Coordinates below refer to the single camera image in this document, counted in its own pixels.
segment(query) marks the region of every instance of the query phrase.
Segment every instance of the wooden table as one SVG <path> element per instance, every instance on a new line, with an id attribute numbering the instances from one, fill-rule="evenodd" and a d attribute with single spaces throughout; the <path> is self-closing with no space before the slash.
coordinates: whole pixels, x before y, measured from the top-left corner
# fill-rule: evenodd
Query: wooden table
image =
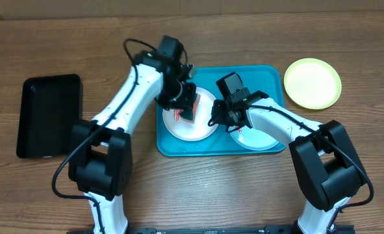
<path id="1" fill-rule="evenodd" d="M 65 233 L 92 226 L 87 201 L 63 200 L 50 188 L 63 157 L 16 154 L 21 87 L 29 77 L 78 73 L 83 117 L 111 100 L 129 71 L 124 38 L 157 45 L 179 38 L 198 66 L 271 64 L 281 75 L 295 60 L 329 62 L 342 95 L 326 110 L 289 110 L 345 125 L 371 178 L 375 200 L 346 210 L 340 224 L 384 233 L 384 12 L 263 14 L 158 18 L 0 21 L 0 233 Z M 133 53 L 140 47 L 132 46 Z M 133 136 L 134 170 L 124 194 L 132 227 L 218 228 L 290 224 L 305 198 L 288 150 L 273 155 L 169 158 L 156 147 L 156 107 Z M 67 173 L 59 189 L 80 194 Z M 363 200 L 363 187 L 353 201 Z"/>

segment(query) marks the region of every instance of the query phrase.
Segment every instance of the robotic arm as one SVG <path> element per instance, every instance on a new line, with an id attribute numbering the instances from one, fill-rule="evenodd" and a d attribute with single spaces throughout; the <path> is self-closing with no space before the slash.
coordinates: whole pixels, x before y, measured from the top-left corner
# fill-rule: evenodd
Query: robotic arm
<path id="1" fill-rule="evenodd" d="M 109 105 L 91 122 L 82 122 L 73 128 L 71 147 L 74 149 L 108 120 L 131 87 L 136 86 L 127 103 L 92 142 L 93 146 L 108 146 L 108 153 L 94 151 L 89 145 L 70 159 L 69 178 L 77 183 L 85 196 L 99 202 L 106 234 L 123 234 L 128 229 L 122 194 L 133 166 L 131 134 L 147 106 L 157 96 L 157 103 L 164 109 L 188 110 L 193 107 L 196 86 L 186 83 L 192 66 L 180 63 L 183 51 L 183 45 L 178 40 L 165 36 L 158 50 L 136 55 L 133 66 L 138 70 L 137 83 L 132 67 L 127 81 Z M 322 125 L 306 120 L 280 107 L 261 91 L 250 94 L 236 73 L 223 77 L 216 84 L 224 100 L 214 102 L 209 124 L 224 124 L 227 129 L 229 126 L 246 125 L 289 145 L 300 188 L 308 200 L 302 216 L 292 228 L 293 233 L 326 234 L 335 209 L 354 196 L 365 182 L 352 164 L 337 153 L 333 160 L 322 164 L 319 154 L 331 153 L 331 148 L 291 118 L 323 134 L 363 169 L 343 126 L 336 121 Z M 96 207 L 91 201 L 90 205 L 95 220 L 91 233 L 101 234 Z"/>

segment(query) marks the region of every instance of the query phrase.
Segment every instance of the white arm segment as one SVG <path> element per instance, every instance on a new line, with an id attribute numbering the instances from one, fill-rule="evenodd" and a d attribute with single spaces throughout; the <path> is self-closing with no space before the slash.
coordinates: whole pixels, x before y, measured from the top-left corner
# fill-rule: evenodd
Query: white arm segment
<path id="1" fill-rule="evenodd" d="M 112 201 L 108 201 L 104 196 L 93 192 L 85 192 L 85 196 L 93 197 L 99 202 L 101 210 L 102 224 L 106 234 L 124 234 L 128 226 L 128 220 L 124 215 L 122 195 L 115 196 Z M 94 216 L 95 228 L 94 234 L 102 234 L 99 231 L 98 214 L 94 203 L 89 201 L 92 214 Z"/>
<path id="2" fill-rule="evenodd" d="M 279 109 L 297 121 L 304 123 L 307 127 L 310 127 L 313 130 L 317 130 L 321 123 L 310 121 L 305 118 L 302 118 L 283 107 L 280 107 L 272 98 L 264 98 L 253 105 L 260 105 L 265 107 L 273 107 Z M 297 137 L 304 137 L 311 134 L 309 131 L 300 128 L 294 122 L 288 118 L 282 116 L 280 113 L 264 110 L 250 108 L 246 111 L 250 125 L 260 131 L 263 131 L 269 134 L 271 137 L 274 137 L 280 143 L 285 146 L 288 146 L 289 143 L 294 141 Z M 324 154 L 323 151 L 318 153 L 318 156 Z M 346 204 L 350 198 L 344 198 L 341 201 L 338 201 L 334 208 L 328 212 L 323 210 L 316 209 L 310 202 L 307 201 L 303 214 L 298 219 L 298 226 L 304 234 L 326 234 L 327 225 L 331 221 L 331 217 L 335 213 L 337 207 Z"/>
<path id="3" fill-rule="evenodd" d="M 134 133 L 134 129 L 148 105 L 160 94 L 163 88 L 163 74 L 156 71 L 155 68 L 140 64 L 137 66 L 137 70 L 137 87 L 115 119 L 107 125 L 107 128 L 113 130 L 121 127 L 130 135 Z M 92 120 L 97 120 L 98 125 L 107 121 L 108 117 L 115 111 L 133 87 L 134 80 L 135 70 L 131 67 L 131 72 L 120 91 L 118 91 L 107 107 Z"/>

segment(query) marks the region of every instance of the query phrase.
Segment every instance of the black tray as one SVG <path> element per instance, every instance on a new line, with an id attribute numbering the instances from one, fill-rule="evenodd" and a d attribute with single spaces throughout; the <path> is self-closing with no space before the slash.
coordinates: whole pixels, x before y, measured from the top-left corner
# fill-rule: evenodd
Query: black tray
<path id="1" fill-rule="evenodd" d="M 81 116 L 82 85 L 78 75 L 27 79 L 21 96 L 17 156 L 69 153 L 71 128 Z"/>

